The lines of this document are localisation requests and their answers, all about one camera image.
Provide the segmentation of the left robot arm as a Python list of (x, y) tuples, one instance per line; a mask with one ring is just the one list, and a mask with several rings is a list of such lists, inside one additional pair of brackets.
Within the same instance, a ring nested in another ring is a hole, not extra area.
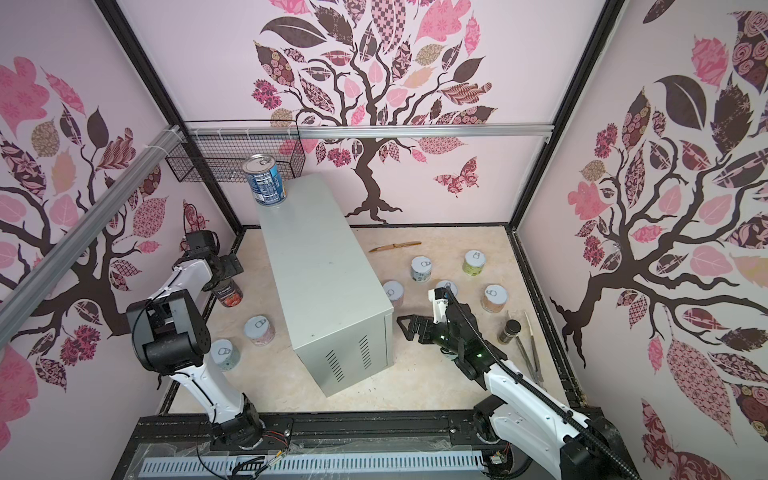
[(243, 268), (234, 254), (222, 255), (216, 233), (186, 235), (188, 249), (170, 278), (146, 300), (127, 308), (135, 355), (144, 369), (168, 376), (202, 405), (214, 438), (227, 446), (251, 448), (264, 425), (247, 395), (232, 386), (213, 359), (213, 341), (198, 299), (213, 295), (236, 306), (242, 292), (234, 277)]

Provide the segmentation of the dark red labelled can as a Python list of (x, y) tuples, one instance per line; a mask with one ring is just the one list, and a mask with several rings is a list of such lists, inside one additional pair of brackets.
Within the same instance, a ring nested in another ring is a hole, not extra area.
[(219, 282), (213, 293), (218, 301), (226, 308), (237, 306), (243, 300), (243, 293), (239, 285), (232, 279)]

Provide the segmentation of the large blue labelled can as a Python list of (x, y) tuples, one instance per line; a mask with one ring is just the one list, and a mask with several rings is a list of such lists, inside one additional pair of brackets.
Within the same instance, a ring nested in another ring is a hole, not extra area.
[(272, 156), (253, 155), (245, 160), (242, 170), (259, 205), (274, 206), (286, 199), (283, 179)]

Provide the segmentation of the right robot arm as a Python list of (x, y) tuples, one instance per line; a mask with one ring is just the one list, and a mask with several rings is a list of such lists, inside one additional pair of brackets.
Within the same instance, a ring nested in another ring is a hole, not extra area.
[(428, 293), (433, 315), (405, 315), (408, 341), (436, 345), (489, 396), (473, 409), (474, 429), (488, 444), (505, 442), (556, 479), (638, 479), (616, 427), (557, 401), (482, 336), (476, 317), (448, 288)]

